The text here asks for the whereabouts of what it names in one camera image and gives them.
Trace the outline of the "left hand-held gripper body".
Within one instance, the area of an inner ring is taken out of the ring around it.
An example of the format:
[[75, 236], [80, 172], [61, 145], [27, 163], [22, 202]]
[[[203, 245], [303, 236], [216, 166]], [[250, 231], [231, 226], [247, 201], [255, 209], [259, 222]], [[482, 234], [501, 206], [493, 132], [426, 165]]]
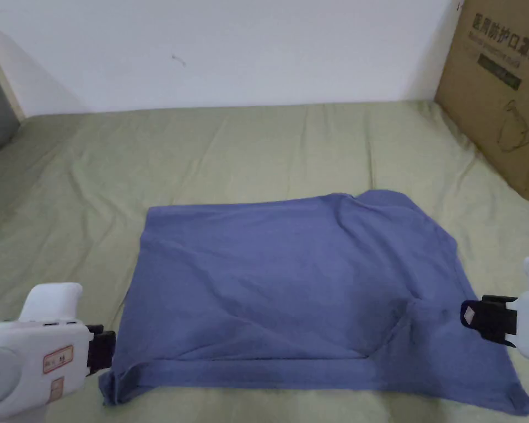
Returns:
[[17, 320], [0, 322], [0, 422], [44, 422], [48, 406], [111, 367], [116, 334], [77, 318], [83, 288], [32, 288]]

